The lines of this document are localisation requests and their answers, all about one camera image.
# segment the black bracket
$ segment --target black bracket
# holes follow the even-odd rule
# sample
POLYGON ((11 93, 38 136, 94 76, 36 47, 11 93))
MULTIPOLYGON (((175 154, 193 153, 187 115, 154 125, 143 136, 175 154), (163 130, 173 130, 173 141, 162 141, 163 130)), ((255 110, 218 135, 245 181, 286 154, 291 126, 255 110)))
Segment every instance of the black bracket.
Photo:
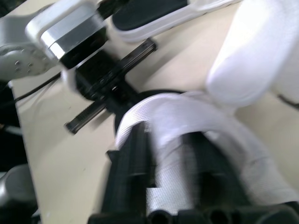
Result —
POLYGON ((99 51, 77 68, 78 89, 83 96, 94 102, 75 119, 66 123, 66 128, 76 134, 104 109, 123 115, 140 102, 142 97, 126 82, 125 75, 156 49, 156 43, 149 38, 120 61, 99 51))

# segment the folded fabric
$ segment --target folded fabric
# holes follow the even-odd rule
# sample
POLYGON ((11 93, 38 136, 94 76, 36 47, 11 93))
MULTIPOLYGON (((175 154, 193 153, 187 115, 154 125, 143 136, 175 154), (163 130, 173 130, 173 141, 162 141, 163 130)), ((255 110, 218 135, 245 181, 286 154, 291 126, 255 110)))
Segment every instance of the folded fabric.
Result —
POLYGON ((299 196, 278 172, 267 148, 243 124, 217 107, 203 92, 164 93, 149 97, 123 117, 116 135, 120 148, 132 126, 145 121, 152 135, 159 188, 148 189, 148 210, 193 208, 183 174, 185 146, 181 136, 204 132, 236 169, 253 204, 271 205, 297 201, 299 196))
POLYGON ((299 1, 244 0, 206 81, 218 101, 252 104, 271 86, 299 102, 299 1))

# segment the white towel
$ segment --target white towel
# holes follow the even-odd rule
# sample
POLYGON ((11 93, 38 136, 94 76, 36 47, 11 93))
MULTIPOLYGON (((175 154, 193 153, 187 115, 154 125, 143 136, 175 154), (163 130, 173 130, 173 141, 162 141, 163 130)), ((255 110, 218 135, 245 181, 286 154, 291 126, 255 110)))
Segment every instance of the white towel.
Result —
POLYGON ((299 199, 277 171, 266 147, 202 92, 158 94, 138 103, 121 121, 116 135, 118 148, 132 126, 141 121, 146 121, 152 133, 157 157, 159 188, 148 189, 149 211, 163 209, 176 214, 178 210, 193 208, 182 170, 180 155, 184 146, 180 136, 199 131, 208 132, 207 137, 232 162, 251 202, 271 205, 299 199))
POLYGON ((215 99, 236 107, 271 86, 299 102, 298 0, 244 0, 206 82, 215 99))

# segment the black cable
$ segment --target black cable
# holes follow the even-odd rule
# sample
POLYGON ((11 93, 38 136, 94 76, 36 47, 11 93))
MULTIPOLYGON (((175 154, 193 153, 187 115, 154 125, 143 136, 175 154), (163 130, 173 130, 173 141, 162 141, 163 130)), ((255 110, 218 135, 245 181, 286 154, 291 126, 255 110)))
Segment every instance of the black cable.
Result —
POLYGON ((4 90, 5 90, 7 87, 8 87, 8 84, 6 84, 2 89, 0 89, 0 94, 1 94, 2 92, 4 92, 4 90))
POLYGON ((53 76, 52 78, 50 78, 49 80, 47 80, 46 82, 44 82, 43 84, 39 85, 38 87, 34 88, 33 90, 25 93, 24 95, 12 100, 12 101, 8 101, 8 102, 5 102, 3 104, 0 105, 0 109, 3 109, 3 108, 6 108, 8 106, 12 106, 12 105, 15 105, 16 102, 32 95, 33 93, 36 93, 37 91, 39 91, 41 88, 45 87, 46 85, 50 84, 51 82, 53 81, 56 81, 57 79, 60 78, 60 73, 58 73, 57 75, 53 76))
POLYGON ((299 110, 299 104, 298 103, 293 103, 292 101, 288 100, 285 98, 283 95, 278 95, 278 98, 283 101, 285 104, 295 108, 296 110, 299 110))

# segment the white table surface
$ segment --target white table surface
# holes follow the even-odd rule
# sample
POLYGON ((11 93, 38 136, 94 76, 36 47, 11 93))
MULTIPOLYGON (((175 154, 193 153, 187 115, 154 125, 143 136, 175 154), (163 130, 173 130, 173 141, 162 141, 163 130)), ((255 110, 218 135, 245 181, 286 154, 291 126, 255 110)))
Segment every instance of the white table surface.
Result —
MULTIPOLYGON (((27 0, 11 14, 29 14, 54 0, 27 0)), ((197 90, 224 41, 238 4, 187 22, 155 37, 157 52, 134 68, 127 80, 138 90, 197 90)), ((125 56, 138 44, 125 44, 109 28, 125 56)), ((18 97, 59 72, 14 80, 18 97)), ((44 224, 84 224, 98 211, 107 176, 105 152, 114 147, 114 116, 100 114, 75 136, 64 123, 89 104, 60 81, 18 103, 27 156, 44 224)), ((238 118, 269 147, 285 178, 299 190, 299 112, 267 93, 238 118)))

